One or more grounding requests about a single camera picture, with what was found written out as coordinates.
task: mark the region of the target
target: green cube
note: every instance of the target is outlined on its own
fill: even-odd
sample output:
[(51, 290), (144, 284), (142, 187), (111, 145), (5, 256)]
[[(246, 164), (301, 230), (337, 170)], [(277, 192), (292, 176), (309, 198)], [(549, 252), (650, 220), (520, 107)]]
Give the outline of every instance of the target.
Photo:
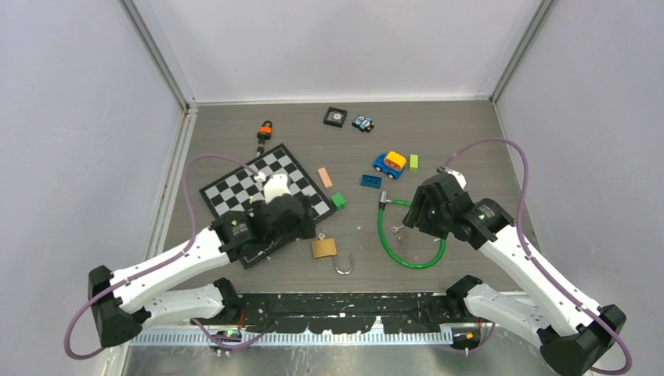
[(337, 207), (337, 210), (341, 210), (346, 207), (346, 200), (343, 196), (341, 196), (341, 193), (333, 194), (330, 199), (332, 199), (332, 202), (334, 203), (334, 206)]
[(419, 159), (420, 158), (417, 156), (417, 154), (410, 155), (410, 163), (408, 164), (410, 171), (412, 172), (417, 171), (417, 162), (419, 161)]

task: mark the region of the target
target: blue toy car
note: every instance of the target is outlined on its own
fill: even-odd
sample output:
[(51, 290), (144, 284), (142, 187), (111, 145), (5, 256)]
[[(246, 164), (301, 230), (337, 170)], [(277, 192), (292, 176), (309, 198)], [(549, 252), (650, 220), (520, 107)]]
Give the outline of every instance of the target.
[(406, 167), (406, 158), (399, 153), (391, 151), (383, 153), (373, 162), (376, 171), (383, 172), (390, 179), (397, 180)]
[(371, 117), (365, 117), (364, 115), (357, 115), (355, 120), (352, 122), (353, 127), (359, 129), (362, 132), (369, 133), (371, 129), (374, 129), (374, 120)]

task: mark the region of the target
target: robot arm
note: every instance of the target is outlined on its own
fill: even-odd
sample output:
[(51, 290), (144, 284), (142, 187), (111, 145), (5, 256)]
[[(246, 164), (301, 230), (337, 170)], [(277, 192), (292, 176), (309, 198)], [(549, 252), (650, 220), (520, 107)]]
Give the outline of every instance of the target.
[[(417, 187), (404, 226), (446, 239), (452, 233), (492, 259), (528, 293), (537, 308), (494, 291), (481, 280), (466, 276), (447, 290), (465, 313), (484, 317), (538, 347), (543, 358), (560, 374), (585, 373), (613, 345), (607, 331), (587, 316), (588, 308), (616, 332), (626, 321), (615, 305), (600, 307), (562, 276), (529, 242), (527, 256), (519, 242), (514, 220), (495, 201), (473, 202), (464, 191), (463, 176), (448, 168)], [(583, 303), (570, 302), (540, 272), (531, 258)]]
[[(182, 243), (138, 265), (111, 272), (105, 266), (88, 275), (88, 297), (109, 286), (129, 281), (142, 271), (152, 272), (125, 283), (92, 306), (102, 347), (120, 345), (153, 325), (196, 318), (233, 318), (241, 301), (232, 284), (222, 278), (204, 287), (168, 291), (205, 271), (239, 258), (259, 260), (277, 242), (313, 238), (316, 228), (306, 196), (290, 195), (287, 175), (273, 175), (264, 185), (264, 201), (252, 201), (251, 213), (229, 211), (196, 235), (188, 251)], [(154, 269), (169, 259), (175, 261)]]

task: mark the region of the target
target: chessboard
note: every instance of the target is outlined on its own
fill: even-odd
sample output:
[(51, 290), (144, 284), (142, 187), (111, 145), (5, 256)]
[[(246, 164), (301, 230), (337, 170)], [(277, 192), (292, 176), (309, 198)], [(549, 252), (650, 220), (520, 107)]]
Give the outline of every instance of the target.
[[(309, 196), (315, 224), (337, 210), (285, 145), (275, 146), (247, 164), (249, 167), (265, 173), (265, 176), (288, 174), (290, 194)], [(256, 182), (251, 173), (242, 167), (207, 184), (200, 189), (200, 194), (215, 218), (219, 218), (229, 211), (250, 212), (249, 199), (251, 197), (257, 200), (265, 199), (263, 185)], [(268, 253), (272, 253), (281, 246), (283, 244), (276, 244), (269, 250), (265, 250), (265, 254), (262, 255), (267, 256)], [(245, 268), (248, 268), (260, 260), (240, 258), (240, 261)]]

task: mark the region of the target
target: gray table surface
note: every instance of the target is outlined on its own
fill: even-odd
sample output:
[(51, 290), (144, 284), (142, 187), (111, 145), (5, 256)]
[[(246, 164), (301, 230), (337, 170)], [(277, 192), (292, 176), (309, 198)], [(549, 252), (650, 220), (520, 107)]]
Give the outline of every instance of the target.
[[(324, 125), (328, 106), (348, 110), (343, 128)], [(374, 119), (371, 133), (351, 126), (357, 114)], [(359, 185), (363, 173), (378, 174), (371, 164), (389, 150), (409, 157), (417, 154), (417, 172), (406, 171), (399, 180), (383, 175), (382, 190), (391, 198), (411, 200), (417, 185), (435, 174), (455, 150), (476, 139), (501, 136), (496, 115), (488, 102), (427, 103), (329, 103), (252, 104), (202, 106), (199, 109), (188, 159), (202, 153), (220, 153), (249, 161), (255, 156), (256, 132), (265, 120), (274, 123), (273, 137), (266, 149), (284, 143), (304, 169), (331, 196), (341, 192), (347, 207), (324, 219), (317, 232), (335, 239), (340, 267), (355, 258), (355, 270), (337, 274), (328, 258), (312, 258), (311, 240), (300, 240), (272, 254), (270, 259), (245, 270), (239, 262), (202, 273), (181, 288), (229, 278), (239, 292), (359, 292), (359, 291), (444, 291), (466, 274), (482, 278), (498, 291), (521, 290), (490, 260), (452, 237), (442, 260), (429, 269), (413, 270), (389, 258), (378, 240), (377, 201), (380, 191)], [(198, 190), (235, 168), (220, 160), (197, 162), (189, 171), (189, 195), (198, 221), (198, 230), (209, 225), (213, 216)], [(325, 167), (334, 186), (323, 187), (317, 169)], [(512, 215), (516, 214), (518, 185), (507, 148), (487, 143), (468, 151), (452, 165), (468, 181), (467, 191), (478, 200), (490, 197)], [(398, 255), (410, 262), (432, 258), (439, 242), (416, 230), (403, 230), (399, 245), (389, 226), (400, 225), (406, 209), (389, 205), (385, 210), (388, 241)], [(182, 190), (176, 197), (164, 249), (186, 241), (190, 235), (189, 216)]]

